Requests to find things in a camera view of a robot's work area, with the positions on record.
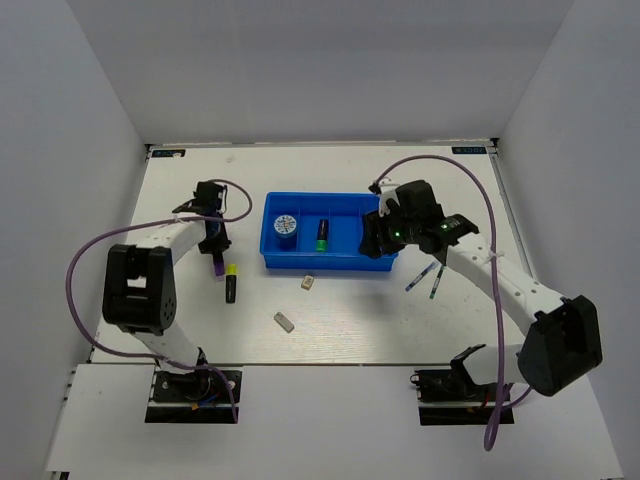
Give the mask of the green cap black highlighter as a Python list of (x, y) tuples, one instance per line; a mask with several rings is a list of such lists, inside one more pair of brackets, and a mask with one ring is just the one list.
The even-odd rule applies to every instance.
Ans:
[(322, 218), (319, 220), (317, 235), (316, 235), (316, 245), (315, 251), (319, 253), (324, 253), (328, 249), (328, 237), (329, 237), (329, 220), (327, 218)]

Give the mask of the blue round tape container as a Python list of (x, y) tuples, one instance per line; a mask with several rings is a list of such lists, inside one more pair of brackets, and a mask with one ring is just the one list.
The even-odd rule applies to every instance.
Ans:
[(298, 220), (295, 216), (283, 214), (273, 221), (276, 245), (284, 251), (294, 250), (298, 238)]

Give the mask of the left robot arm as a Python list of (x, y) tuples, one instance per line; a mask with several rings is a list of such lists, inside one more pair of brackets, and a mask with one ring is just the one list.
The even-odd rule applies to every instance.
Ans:
[(193, 249), (208, 256), (214, 274), (225, 273), (223, 253), (231, 246), (226, 226), (228, 188), (212, 180), (197, 184), (193, 198), (173, 210), (176, 222), (162, 225), (136, 244), (117, 244), (107, 256), (102, 303), (104, 320), (145, 345), (157, 365), (177, 376), (177, 387), (199, 399), (211, 387), (211, 374), (198, 365), (203, 351), (176, 320), (174, 267)]

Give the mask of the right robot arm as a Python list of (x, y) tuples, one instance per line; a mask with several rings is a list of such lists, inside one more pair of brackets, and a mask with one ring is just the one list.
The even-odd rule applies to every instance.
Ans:
[(417, 246), (486, 294), (524, 337), (520, 344), (500, 340), (455, 356), (451, 384), (459, 396), (472, 399), (487, 385), (521, 383), (551, 397), (602, 363), (597, 310), (588, 298), (570, 299), (499, 256), (469, 219), (445, 215), (423, 180), (370, 190), (378, 207), (362, 217), (361, 254), (377, 259)]

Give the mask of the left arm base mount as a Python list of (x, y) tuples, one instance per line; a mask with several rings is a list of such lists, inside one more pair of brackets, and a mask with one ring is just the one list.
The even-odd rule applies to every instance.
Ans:
[[(243, 372), (223, 369), (239, 414)], [(145, 414), (147, 424), (234, 424), (228, 389), (219, 375), (179, 375), (158, 370)]]

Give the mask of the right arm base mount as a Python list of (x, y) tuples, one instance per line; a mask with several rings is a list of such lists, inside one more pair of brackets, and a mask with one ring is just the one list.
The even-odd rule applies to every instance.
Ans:
[(417, 393), (419, 423), (430, 426), (487, 426), (496, 386), (465, 386), (451, 370), (415, 370), (409, 381)]

